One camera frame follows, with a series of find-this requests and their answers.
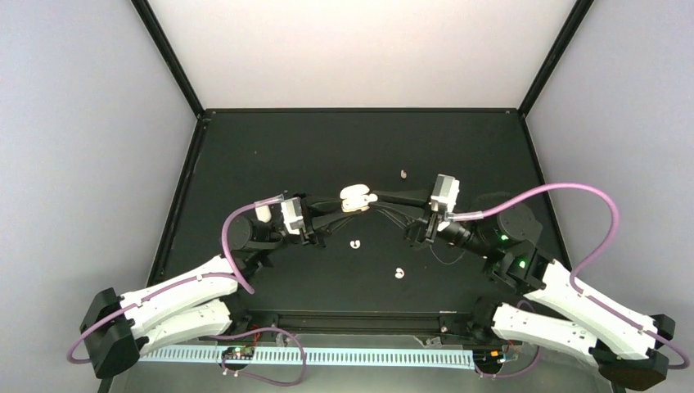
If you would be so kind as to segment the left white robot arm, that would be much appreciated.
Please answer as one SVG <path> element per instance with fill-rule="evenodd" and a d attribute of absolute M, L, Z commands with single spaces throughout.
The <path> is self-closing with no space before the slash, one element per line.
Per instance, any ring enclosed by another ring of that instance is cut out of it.
<path fill-rule="evenodd" d="M 117 376 L 164 346 L 217 339 L 246 326 L 239 293 L 255 293 L 251 278 L 274 251 L 292 243 L 321 245 L 328 229 L 368 210 L 369 192 L 337 199 L 280 194 L 234 210 L 223 222 L 221 251 L 179 275 L 122 294 L 98 292 L 79 325 L 96 378 Z"/>

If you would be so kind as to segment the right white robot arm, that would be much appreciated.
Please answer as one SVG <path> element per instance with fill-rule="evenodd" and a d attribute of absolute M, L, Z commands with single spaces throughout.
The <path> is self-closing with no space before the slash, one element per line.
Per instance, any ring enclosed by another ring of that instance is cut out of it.
<path fill-rule="evenodd" d="M 524 341 L 595 367 L 602 377 L 633 391 L 663 382 L 673 369 L 661 348 L 674 337 L 675 321 L 634 311 L 582 282 L 575 270 L 542 251 L 541 223 L 525 200 L 543 187 L 483 210 L 457 212 L 455 192 L 423 195 L 371 192 L 367 203 L 402 217 L 406 238 L 427 246 L 443 240 L 484 259 L 484 274 L 521 301 L 554 311 L 551 317 L 481 298 L 466 320 L 468 336 Z"/>

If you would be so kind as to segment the white square charging case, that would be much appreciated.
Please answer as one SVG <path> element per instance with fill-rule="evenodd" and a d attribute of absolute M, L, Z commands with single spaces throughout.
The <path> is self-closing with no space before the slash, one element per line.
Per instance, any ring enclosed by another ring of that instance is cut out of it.
<path fill-rule="evenodd" d="M 371 203 L 378 201 L 378 195 L 365 184 L 355 184 L 343 188 L 340 199 L 342 211 L 348 213 L 367 210 Z"/>

